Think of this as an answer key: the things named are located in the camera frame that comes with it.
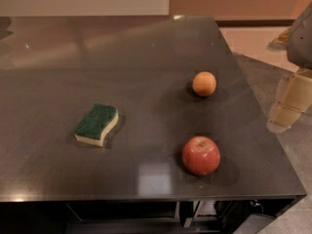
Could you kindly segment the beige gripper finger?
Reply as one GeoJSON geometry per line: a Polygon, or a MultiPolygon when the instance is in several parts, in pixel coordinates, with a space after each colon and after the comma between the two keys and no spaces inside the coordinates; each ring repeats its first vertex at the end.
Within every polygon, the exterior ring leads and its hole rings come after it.
{"type": "Polygon", "coordinates": [[[312,70],[299,68],[296,73],[283,75],[277,88],[267,129],[273,133],[288,130],[312,105],[312,70]]]}
{"type": "Polygon", "coordinates": [[[272,40],[272,44],[275,46],[286,46],[288,43],[289,35],[290,30],[284,30],[277,38],[272,40]]]}

